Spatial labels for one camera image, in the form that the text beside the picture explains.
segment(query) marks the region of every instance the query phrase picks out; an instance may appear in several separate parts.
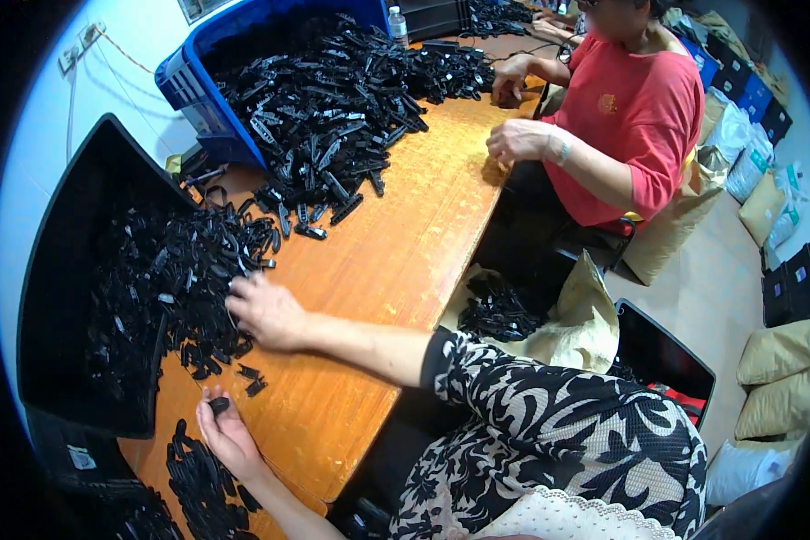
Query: hand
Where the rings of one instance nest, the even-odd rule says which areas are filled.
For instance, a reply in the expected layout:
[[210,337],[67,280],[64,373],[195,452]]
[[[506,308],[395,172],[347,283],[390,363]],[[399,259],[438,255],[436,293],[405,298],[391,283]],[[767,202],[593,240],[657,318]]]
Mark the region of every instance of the hand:
[[[209,403],[211,399],[220,396],[228,398],[229,406],[225,412],[214,418]],[[223,393],[219,386],[210,392],[205,386],[201,401],[195,408],[195,416],[207,448],[210,448],[238,481],[246,484],[265,474],[272,474],[227,392]]]
[[531,18],[531,23],[536,23],[537,21],[551,21],[555,18],[555,14],[551,11],[537,11],[534,16]]
[[522,89],[531,63],[530,54],[517,54],[495,66],[495,82],[492,83],[492,99],[502,103],[514,97],[522,100]]
[[307,313],[291,292],[273,285],[260,272],[248,279],[235,277],[225,308],[240,319],[240,330],[251,333],[258,344],[279,351],[305,346]]
[[556,125],[515,118],[492,129],[486,148],[490,156],[505,165],[528,160],[558,163],[565,157],[564,145],[569,137]]
[[549,20],[540,20],[534,22],[534,33],[543,39],[550,40],[553,43],[562,43],[565,39],[569,38],[571,34],[566,30],[562,30],[551,24]]

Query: label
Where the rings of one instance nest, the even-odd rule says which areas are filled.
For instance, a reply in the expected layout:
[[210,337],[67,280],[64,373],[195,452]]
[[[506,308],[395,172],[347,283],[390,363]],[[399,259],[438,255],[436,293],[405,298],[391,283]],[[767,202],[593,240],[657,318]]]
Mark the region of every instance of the label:
[[763,175],[765,174],[765,171],[768,170],[768,162],[765,160],[765,157],[763,157],[762,154],[759,154],[759,150],[754,150],[750,154],[750,161],[753,162],[753,165],[756,165],[756,168],[758,168],[759,172]]
[[408,35],[408,24],[405,22],[390,23],[390,34],[393,37],[403,37]]
[[88,471],[96,468],[96,461],[90,457],[87,448],[79,448],[71,444],[67,444],[66,448],[69,448],[69,457],[71,457],[72,464],[76,469],[79,471]]

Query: red shirt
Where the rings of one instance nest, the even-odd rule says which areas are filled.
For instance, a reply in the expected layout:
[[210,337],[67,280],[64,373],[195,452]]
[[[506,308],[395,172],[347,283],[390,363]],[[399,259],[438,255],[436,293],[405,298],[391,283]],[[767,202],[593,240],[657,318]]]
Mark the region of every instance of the red shirt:
[[561,109],[543,122],[627,163],[633,208],[605,204],[561,167],[545,162],[558,198],[584,226],[631,211],[652,219],[680,187],[684,159],[699,140],[705,92],[695,62],[670,51],[630,54],[587,36],[572,53],[570,71]]

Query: blue plastic crate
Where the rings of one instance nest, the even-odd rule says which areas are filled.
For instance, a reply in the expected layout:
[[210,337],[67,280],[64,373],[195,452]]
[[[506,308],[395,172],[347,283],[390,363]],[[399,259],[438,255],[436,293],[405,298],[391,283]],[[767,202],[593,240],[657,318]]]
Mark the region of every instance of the blue plastic crate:
[[752,96],[748,92],[744,92],[744,95],[738,98],[737,101],[738,108],[742,111],[746,111],[747,114],[750,115],[750,122],[752,124],[757,124],[762,121],[769,103],[770,99],[766,103],[762,103],[761,99]]
[[708,88],[711,86],[714,75],[720,70],[720,64],[706,53],[702,47],[696,45],[686,37],[681,36],[678,39],[680,39],[680,42],[688,52],[690,52],[690,56],[692,56],[693,60],[696,62],[696,66],[699,68],[699,75],[702,77],[702,87]]
[[200,58],[217,41],[265,23],[270,15],[295,5],[342,11],[363,27],[390,32],[384,0],[243,0],[199,24],[183,45],[156,68],[155,80],[174,111],[182,111],[198,132],[198,142],[216,162],[243,162],[267,167],[248,131],[216,88]]

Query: woman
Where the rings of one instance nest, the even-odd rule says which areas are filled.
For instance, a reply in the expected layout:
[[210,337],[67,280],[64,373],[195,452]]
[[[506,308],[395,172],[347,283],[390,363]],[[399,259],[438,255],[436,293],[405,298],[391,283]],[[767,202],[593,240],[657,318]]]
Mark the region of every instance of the woman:
[[[702,522],[705,447],[684,410],[657,392],[514,358],[464,333],[307,313],[260,273],[235,278],[225,306],[261,347],[319,351],[434,390],[471,413],[414,463],[390,524],[394,538],[465,538],[540,486],[621,503],[681,537]],[[289,538],[341,538],[273,476],[233,403],[214,419],[207,402],[219,394],[205,389],[198,404],[211,451]]]
[[631,211],[648,221],[680,187],[699,138],[702,81],[654,0],[579,5],[588,34],[569,65],[519,54],[495,70],[495,99],[520,99],[531,74],[568,88],[561,108],[542,121],[508,120],[486,145],[521,165],[506,196],[558,221],[598,225]]
[[[557,2],[553,11],[557,11]],[[579,47],[585,39],[585,13],[567,13],[559,15],[547,11],[538,11],[531,22],[536,36],[562,46],[561,57],[570,55],[572,49]],[[571,26],[572,32],[563,27]]]

